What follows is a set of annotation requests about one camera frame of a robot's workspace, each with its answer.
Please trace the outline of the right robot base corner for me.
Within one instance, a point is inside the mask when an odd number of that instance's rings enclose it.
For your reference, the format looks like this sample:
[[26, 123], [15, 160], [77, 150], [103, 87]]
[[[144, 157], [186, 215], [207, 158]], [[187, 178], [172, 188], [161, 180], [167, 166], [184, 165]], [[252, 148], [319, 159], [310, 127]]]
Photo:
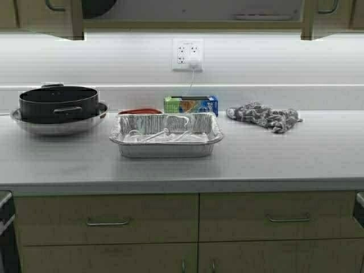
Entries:
[[355, 197], [355, 204], [353, 210], [353, 217], [356, 221], [364, 227], [364, 194], [358, 192]]

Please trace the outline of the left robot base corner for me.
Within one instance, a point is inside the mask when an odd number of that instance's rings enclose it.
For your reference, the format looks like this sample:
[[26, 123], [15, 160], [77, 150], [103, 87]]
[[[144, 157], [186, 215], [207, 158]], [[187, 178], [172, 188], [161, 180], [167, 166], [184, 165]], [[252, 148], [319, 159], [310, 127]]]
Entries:
[[1, 191], [1, 235], [15, 220], [15, 206], [13, 195], [8, 191]]

